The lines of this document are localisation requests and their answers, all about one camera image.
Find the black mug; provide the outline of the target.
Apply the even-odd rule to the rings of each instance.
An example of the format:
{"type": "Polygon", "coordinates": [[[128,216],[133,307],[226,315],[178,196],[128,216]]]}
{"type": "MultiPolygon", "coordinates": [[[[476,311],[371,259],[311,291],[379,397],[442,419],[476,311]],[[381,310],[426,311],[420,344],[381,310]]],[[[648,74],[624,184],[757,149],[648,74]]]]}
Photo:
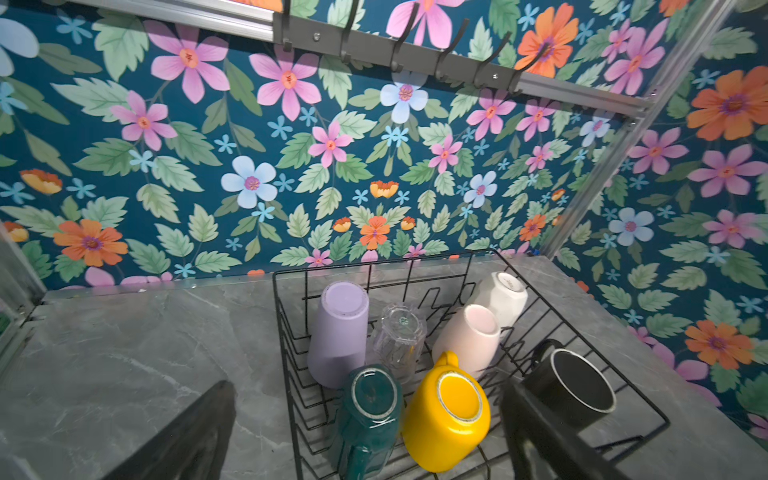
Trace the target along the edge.
{"type": "Polygon", "coordinates": [[[531,358],[522,385],[577,432],[615,411],[616,395],[605,376],[560,341],[542,340],[531,358]]]}

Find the dark green mug cream inside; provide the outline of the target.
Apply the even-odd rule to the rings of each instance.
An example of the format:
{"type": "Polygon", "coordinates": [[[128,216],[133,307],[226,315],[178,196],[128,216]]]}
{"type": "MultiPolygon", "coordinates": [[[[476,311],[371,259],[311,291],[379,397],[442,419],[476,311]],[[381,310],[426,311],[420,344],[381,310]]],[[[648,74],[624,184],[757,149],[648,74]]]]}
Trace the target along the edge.
{"type": "Polygon", "coordinates": [[[389,369],[373,364],[345,381],[327,458],[342,479],[378,475],[400,434],[403,394],[389,369]]]}

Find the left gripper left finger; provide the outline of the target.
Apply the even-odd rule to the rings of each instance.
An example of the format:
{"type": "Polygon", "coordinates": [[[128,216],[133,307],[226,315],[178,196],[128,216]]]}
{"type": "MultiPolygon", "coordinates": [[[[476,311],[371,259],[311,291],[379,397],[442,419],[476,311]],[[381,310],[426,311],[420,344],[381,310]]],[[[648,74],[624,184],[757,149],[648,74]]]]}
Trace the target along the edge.
{"type": "Polygon", "coordinates": [[[218,479],[235,423],[236,390],[215,383],[107,479],[218,479]]]}

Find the lilac plastic tumbler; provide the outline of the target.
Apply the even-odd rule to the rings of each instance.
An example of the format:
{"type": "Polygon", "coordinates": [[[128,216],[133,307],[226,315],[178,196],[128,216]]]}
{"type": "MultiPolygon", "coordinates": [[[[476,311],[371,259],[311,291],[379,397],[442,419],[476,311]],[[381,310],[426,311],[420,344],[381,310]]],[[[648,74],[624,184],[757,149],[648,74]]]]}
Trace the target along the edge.
{"type": "Polygon", "coordinates": [[[320,298],[311,334],[307,365],[322,387],[339,389],[366,359],[369,297],[359,285],[339,281],[320,298]]]}

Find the yellow mug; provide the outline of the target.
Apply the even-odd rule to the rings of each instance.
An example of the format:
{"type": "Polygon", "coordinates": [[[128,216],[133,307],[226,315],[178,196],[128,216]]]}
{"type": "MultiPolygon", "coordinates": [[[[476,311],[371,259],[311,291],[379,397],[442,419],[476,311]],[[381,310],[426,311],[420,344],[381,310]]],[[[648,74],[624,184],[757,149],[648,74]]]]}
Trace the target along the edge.
{"type": "Polygon", "coordinates": [[[408,401],[402,438],[411,458],[430,473],[456,467],[486,437],[491,407],[479,383],[445,351],[408,401]]]}

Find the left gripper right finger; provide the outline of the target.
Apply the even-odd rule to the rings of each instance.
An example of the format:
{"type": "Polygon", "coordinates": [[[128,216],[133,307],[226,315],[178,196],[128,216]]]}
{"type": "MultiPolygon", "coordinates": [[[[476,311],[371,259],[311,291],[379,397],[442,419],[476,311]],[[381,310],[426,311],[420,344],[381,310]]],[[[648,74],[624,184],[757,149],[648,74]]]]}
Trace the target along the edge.
{"type": "Polygon", "coordinates": [[[516,479],[624,479],[516,380],[504,384],[501,425],[516,479]]]}

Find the white ceramic mug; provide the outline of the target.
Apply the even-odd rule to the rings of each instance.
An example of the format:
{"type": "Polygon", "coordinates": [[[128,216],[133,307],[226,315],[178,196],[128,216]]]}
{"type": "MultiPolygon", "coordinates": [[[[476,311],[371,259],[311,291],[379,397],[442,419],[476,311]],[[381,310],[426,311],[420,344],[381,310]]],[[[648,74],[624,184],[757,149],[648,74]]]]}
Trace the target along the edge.
{"type": "Polygon", "coordinates": [[[475,287],[468,304],[490,310],[502,329],[511,328],[521,316],[528,292],[521,280],[507,272],[493,272],[475,287]]]}

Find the clear glass cup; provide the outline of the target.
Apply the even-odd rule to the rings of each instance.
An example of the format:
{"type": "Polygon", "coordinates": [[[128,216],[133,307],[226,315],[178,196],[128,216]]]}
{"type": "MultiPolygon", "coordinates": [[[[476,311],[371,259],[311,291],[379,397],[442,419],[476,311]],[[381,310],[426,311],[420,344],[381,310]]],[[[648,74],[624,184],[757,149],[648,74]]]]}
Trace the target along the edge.
{"type": "Polygon", "coordinates": [[[401,384],[415,376],[427,335],[427,325],[416,309],[405,303],[384,308],[369,340],[368,358],[384,365],[401,384]]]}

